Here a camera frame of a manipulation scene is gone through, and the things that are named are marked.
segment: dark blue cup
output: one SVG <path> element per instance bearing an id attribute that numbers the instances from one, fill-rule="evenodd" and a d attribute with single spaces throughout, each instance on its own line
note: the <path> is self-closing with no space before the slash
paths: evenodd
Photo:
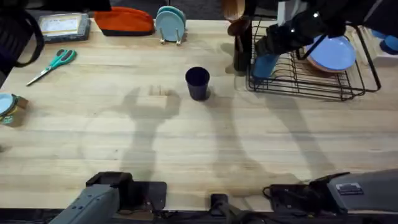
<path id="1" fill-rule="evenodd" d="M 189 94 L 194 100 L 207 99 L 207 86 L 210 80 L 210 74 L 202 67 L 190 68 L 185 74 L 185 80 L 188 84 Z"/>
<path id="2" fill-rule="evenodd" d="M 256 58 L 253 76 L 256 78 L 269 78 L 279 59 L 279 55 L 264 54 Z"/>
<path id="3" fill-rule="evenodd" d="M 380 48 L 391 55 L 398 54 L 398 38 L 394 36 L 387 36 L 381 43 Z"/>

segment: teal plate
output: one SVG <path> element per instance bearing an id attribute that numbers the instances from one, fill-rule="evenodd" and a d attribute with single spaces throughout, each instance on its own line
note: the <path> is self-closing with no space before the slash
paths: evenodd
<path id="1" fill-rule="evenodd" d="M 165 12 L 165 11 L 173 12 L 176 15 L 178 15 L 182 19 L 182 21 L 184 22 L 184 26 L 187 23 L 187 17 L 185 16 L 185 14 L 181 10 L 179 10 L 176 7 L 173 7 L 173 6 L 162 6 L 162 7 L 160 7 L 159 10 L 157 11 L 157 15 L 159 15 L 161 12 Z"/>
<path id="2" fill-rule="evenodd" d="M 159 35 L 160 29 L 162 29 L 163 38 L 167 41 L 178 41 L 175 30 L 177 30 L 180 40 L 185 32 L 185 26 L 181 18 L 170 11 L 159 13 L 156 17 L 155 26 Z"/>

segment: black cup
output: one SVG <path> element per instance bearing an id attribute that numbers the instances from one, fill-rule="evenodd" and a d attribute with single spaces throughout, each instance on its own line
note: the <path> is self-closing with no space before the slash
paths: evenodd
<path id="1" fill-rule="evenodd" d="M 185 74 L 185 80 L 188 83 L 189 94 L 194 100 L 207 99 L 207 84 L 210 80 L 210 74 L 201 67 L 190 68 Z"/>

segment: tin can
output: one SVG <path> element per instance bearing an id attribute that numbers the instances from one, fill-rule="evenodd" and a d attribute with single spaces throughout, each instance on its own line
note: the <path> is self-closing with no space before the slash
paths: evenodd
<path id="1" fill-rule="evenodd" d="M 28 101 L 13 94 L 0 94 L 0 123 L 9 127 L 23 124 Z"/>

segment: scissors blade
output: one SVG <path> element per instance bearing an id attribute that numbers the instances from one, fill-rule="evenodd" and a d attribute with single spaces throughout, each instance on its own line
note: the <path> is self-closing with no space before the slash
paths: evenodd
<path id="1" fill-rule="evenodd" d="M 50 70 L 51 70 L 51 68 L 46 68 L 45 70 L 42 70 L 42 72 L 40 72 L 39 75 L 37 75 L 29 83 L 27 83 L 26 86 L 30 86 L 31 84 L 35 83 L 37 80 L 42 78 L 45 74 L 47 74 L 47 72 L 49 72 Z"/>

